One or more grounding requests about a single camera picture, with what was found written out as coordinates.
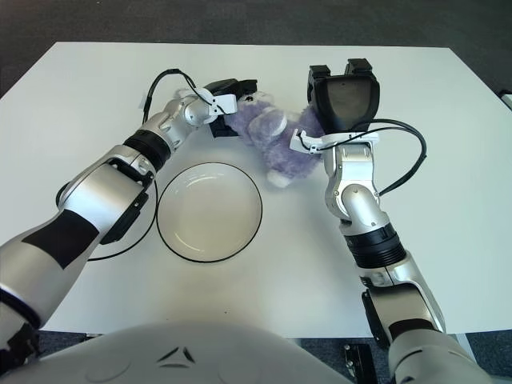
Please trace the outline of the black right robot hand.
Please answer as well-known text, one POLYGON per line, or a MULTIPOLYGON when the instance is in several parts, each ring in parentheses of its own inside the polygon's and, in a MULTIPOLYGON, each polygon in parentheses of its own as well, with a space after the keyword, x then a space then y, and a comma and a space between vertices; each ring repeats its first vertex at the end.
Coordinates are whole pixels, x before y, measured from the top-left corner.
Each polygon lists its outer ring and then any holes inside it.
POLYGON ((380 85, 366 59, 350 58, 340 75, 312 65, 306 96, 325 134, 365 132, 378 111, 380 85))

